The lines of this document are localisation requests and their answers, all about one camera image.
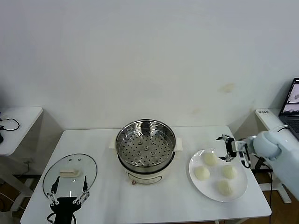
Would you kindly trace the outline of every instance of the black cable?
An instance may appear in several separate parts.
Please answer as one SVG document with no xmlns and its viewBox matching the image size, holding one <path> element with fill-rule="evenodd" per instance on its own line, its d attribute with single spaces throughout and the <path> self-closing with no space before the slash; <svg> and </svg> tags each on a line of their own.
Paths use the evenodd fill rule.
<svg viewBox="0 0 299 224">
<path fill-rule="evenodd" d="M 51 218 L 53 215 L 55 215 L 55 212 L 49 214 L 48 217 L 47 217 L 48 222 L 49 222 L 49 223 L 52 223 L 52 224 L 54 224 L 54 222 L 53 222 L 50 218 Z"/>
<path fill-rule="evenodd" d="M 271 208 L 272 187 L 273 187 L 272 173 L 270 173 L 270 176 L 271 176 L 271 191 L 270 191 L 270 200 L 269 200 L 269 204 L 270 204 L 270 209 L 272 210 L 272 208 Z M 269 216 L 269 224 L 271 224 L 271 216 L 272 216 L 272 213 L 271 213 L 271 215 Z"/>
<path fill-rule="evenodd" d="M 0 126 L 0 130 L 3 130 L 3 131 L 15 131 L 15 130 L 18 130 L 19 127 L 20 127 L 19 122 L 16 119 L 14 119 L 14 118 L 0 119 L 0 121 L 3 121 L 3 120 L 14 120 L 18 124 L 18 127 L 15 128 L 15 129 L 5 129 L 4 126 Z"/>
<path fill-rule="evenodd" d="M 269 206 L 270 206 L 270 209 L 272 210 L 271 208 L 271 201 L 272 201 L 272 189 L 273 189 L 273 178 L 272 178 L 272 172 L 270 172 L 270 177 L 271 177 L 271 190 L 270 190 L 270 199 L 269 199 Z M 271 215 L 269 216 L 269 224 L 271 224 L 271 216 L 272 216 L 272 213 Z"/>
<path fill-rule="evenodd" d="M 246 151 L 246 155 L 247 155 L 247 163 L 248 163 L 248 166 L 246 166 L 245 164 L 243 164 L 243 166 L 245 168 L 250 168 L 251 167 L 251 162 L 250 162 L 250 157 L 249 157 L 249 153 L 248 153 L 248 147 L 247 147 L 247 144 L 245 145 L 245 151 Z"/>
<path fill-rule="evenodd" d="M 283 127 L 281 129 L 279 129 L 277 132 L 280 132 L 281 130 L 284 130 L 284 129 L 290 129 L 289 127 Z"/>
<path fill-rule="evenodd" d="M 74 224 L 77 224 L 76 217 L 74 214 L 72 215 L 72 217 L 74 218 Z"/>
</svg>

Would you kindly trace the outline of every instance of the cable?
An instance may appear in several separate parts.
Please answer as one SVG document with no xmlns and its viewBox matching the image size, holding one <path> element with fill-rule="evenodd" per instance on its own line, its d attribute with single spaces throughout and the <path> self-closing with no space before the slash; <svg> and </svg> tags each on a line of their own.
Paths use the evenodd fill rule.
<svg viewBox="0 0 299 224">
<path fill-rule="evenodd" d="M 19 178 L 19 177 L 23 176 L 24 174 L 28 173 L 28 171 L 29 171 L 29 162 L 24 162 L 24 163 L 27 164 L 27 170 L 24 173 L 22 173 L 18 176 L 15 176 L 16 178 Z"/>
<path fill-rule="evenodd" d="M 51 218 L 53 215 L 55 215 L 55 212 L 49 214 L 48 217 L 47 217 L 48 222 L 49 222 L 49 223 L 52 223 L 52 224 L 54 224 L 54 222 L 53 222 L 50 218 Z"/>
<path fill-rule="evenodd" d="M 271 201 L 272 201 L 272 189 L 273 189 L 273 178 L 272 178 L 272 172 L 270 172 L 270 177 L 271 177 L 271 190 L 270 190 L 270 199 L 269 199 L 269 206 L 270 206 L 270 209 L 272 210 L 271 208 Z M 271 224 L 271 216 L 272 216 L 272 213 L 271 215 L 269 216 L 269 224 Z"/>
<path fill-rule="evenodd" d="M 281 130 L 284 130 L 284 129 L 290 129 L 289 127 L 283 127 L 281 129 L 279 129 L 277 132 L 280 132 Z"/>
<path fill-rule="evenodd" d="M 274 131 L 275 129 L 277 129 L 277 128 L 280 128 L 280 127 L 288 127 L 288 125 L 281 125 L 281 126 L 277 126 L 277 127 L 274 127 L 274 128 L 272 128 L 270 131 Z"/>
<path fill-rule="evenodd" d="M 0 195 L 3 195 L 4 197 L 6 197 L 8 200 L 10 200 L 12 203 L 14 203 L 14 200 L 13 199 L 10 199 L 9 197 L 7 197 L 5 194 L 1 193 L 0 192 Z"/>
<path fill-rule="evenodd" d="M 270 209 L 272 210 L 272 208 L 271 208 L 271 200 L 272 200 L 273 179 L 272 179 L 272 173 L 271 173 L 271 172 L 270 172 L 270 176 L 271 176 L 271 191 L 270 191 L 270 200 L 269 200 L 269 204 L 270 204 Z M 271 213 L 271 215 L 269 216 L 269 224 L 271 224 L 271 216 L 272 216 L 272 213 Z"/>
<path fill-rule="evenodd" d="M 0 119 L 0 121 L 3 121 L 3 120 L 14 120 L 18 124 L 18 126 L 15 129 L 5 129 L 4 126 L 0 126 L 0 130 L 3 130 L 3 131 L 15 131 L 15 130 L 18 130 L 19 127 L 20 127 L 19 122 L 16 121 L 16 119 L 14 119 L 14 118 Z"/>
<path fill-rule="evenodd" d="M 76 217 L 74 214 L 72 215 L 72 217 L 74 218 L 74 224 L 77 224 Z"/>
</svg>

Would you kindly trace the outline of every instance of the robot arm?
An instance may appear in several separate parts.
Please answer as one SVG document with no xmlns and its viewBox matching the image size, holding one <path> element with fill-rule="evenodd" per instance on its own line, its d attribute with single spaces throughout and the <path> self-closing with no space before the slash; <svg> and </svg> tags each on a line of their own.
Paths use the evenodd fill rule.
<svg viewBox="0 0 299 224">
<path fill-rule="evenodd" d="M 280 181 L 299 199 L 299 149 L 284 140 L 278 133 L 261 132 L 241 141 L 226 144 L 227 153 L 248 151 L 264 158 Z"/>
</svg>

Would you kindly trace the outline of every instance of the steamed bun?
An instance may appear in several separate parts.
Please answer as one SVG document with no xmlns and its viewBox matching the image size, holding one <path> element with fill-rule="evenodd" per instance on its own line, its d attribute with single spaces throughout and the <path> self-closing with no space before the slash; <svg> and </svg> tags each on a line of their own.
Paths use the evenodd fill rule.
<svg viewBox="0 0 299 224">
<path fill-rule="evenodd" d="M 214 153 L 204 153 L 203 154 L 204 162 L 209 166 L 214 166 L 217 164 L 217 156 Z"/>
<path fill-rule="evenodd" d="M 222 168 L 222 174 L 232 180 L 232 179 L 235 179 L 235 177 L 237 176 L 237 170 L 234 168 L 234 166 L 231 166 L 231 165 L 225 165 L 223 166 Z"/>
<path fill-rule="evenodd" d="M 196 167 L 194 170 L 194 174 L 200 181 L 204 181 L 210 178 L 210 171 L 204 166 Z"/>
<path fill-rule="evenodd" d="M 229 185 L 227 180 L 221 180 L 217 183 L 217 189 L 220 194 L 224 196 L 229 196 L 233 193 L 232 187 Z"/>
</svg>

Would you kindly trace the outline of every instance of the stain on wall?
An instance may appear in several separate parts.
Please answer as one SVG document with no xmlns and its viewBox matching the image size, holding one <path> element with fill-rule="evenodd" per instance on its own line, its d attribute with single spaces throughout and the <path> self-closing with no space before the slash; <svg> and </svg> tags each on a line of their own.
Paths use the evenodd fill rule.
<svg viewBox="0 0 299 224">
<path fill-rule="evenodd" d="M 235 89 L 235 83 L 228 83 L 218 89 L 218 92 L 231 93 Z"/>
</svg>

